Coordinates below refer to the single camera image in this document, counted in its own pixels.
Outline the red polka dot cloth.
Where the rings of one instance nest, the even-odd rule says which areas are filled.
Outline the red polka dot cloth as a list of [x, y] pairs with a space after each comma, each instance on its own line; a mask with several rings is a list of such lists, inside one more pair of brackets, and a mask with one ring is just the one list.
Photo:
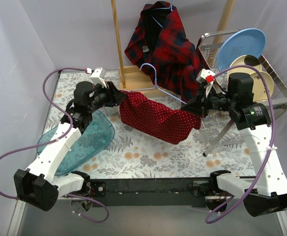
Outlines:
[[147, 135], [177, 145], [186, 140], [193, 129], [201, 127], [201, 118], [197, 115], [173, 110], [140, 92], [123, 93], [126, 98], [119, 106], [121, 121]]

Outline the red plaid skirt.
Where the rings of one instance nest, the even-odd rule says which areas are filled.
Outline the red plaid skirt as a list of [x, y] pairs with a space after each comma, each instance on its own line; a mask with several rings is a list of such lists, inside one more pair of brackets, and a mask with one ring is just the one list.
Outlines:
[[[124, 52], [137, 67], [144, 63], [152, 64], [157, 70], [157, 84], [187, 102], [197, 95], [199, 84], [196, 78], [203, 64], [195, 45], [186, 37], [175, 6], [162, 28], [152, 19], [153, 9], [169, 5], [169, 2], [157, 1], [144, 6]], [[153, 80], [154, 71], [150, 67], [145, 66], [142, 71]]]

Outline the blue wire hanger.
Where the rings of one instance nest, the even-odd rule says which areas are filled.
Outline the blue wire hanger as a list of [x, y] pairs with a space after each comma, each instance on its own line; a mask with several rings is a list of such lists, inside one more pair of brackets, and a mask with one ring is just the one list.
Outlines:
[[[153, 80], [146, 75], [142, 69], [148, 66], [154, 71]], [[157, 84], [156, 68], [150, 63], [144, 63], [140, 67], [135, 65], [126, 66], [119, 69], [120, 87], [124, 91], [137, 91], [143, 93], [148, 98], [169, 95], [180, 103], [185, 104], [174, 92], [162, 88]]]
[[173, 12], [173, 1], [170, 2], [170, 5], [168, 7], [160, 7], [155, 8], [151, 12], [152, 19], [156, 22], [158, 26], [161, 28], [163, 27], [163, 23], [166, 19], [166, 17]]

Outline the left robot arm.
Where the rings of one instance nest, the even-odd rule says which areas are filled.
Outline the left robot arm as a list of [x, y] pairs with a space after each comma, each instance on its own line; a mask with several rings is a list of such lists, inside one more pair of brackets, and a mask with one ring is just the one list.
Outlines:
[[83, 81], [76, 85], [74, 98], [66, 106], [53, 138], [27, 167], [14, 174], [17, 198], [43, 211], [49, 211], [59, 197], [77, 193], [84, 197], [90, 193], [89, 175], [73, 171], [54, 178], [57, 168], [72, 146], [92, 122], [92, 114], [102, 107], [117, 107], [126, 98], [112, 82], [106, 85]]

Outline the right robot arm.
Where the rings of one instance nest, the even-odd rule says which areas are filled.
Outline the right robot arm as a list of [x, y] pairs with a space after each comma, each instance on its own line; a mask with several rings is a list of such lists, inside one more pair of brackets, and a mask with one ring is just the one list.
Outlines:
[[197, 77], [197, 96], [183, 105], [183, 111], [206, 116], [208, 110], [227, 111], [250, 152], [256, 177], [248, 183], [231, 171], [212, 172], [209, 191], [213, 195], [231, 194], [243, 203], [247, 212], [260, 216], [287, 209], [287, 178], [274, 145], [274, 114], [253, 101], [254, 80], [247, 73], [232, 73], [227, 92], [211, 92], [215, 74], [202, 70]]

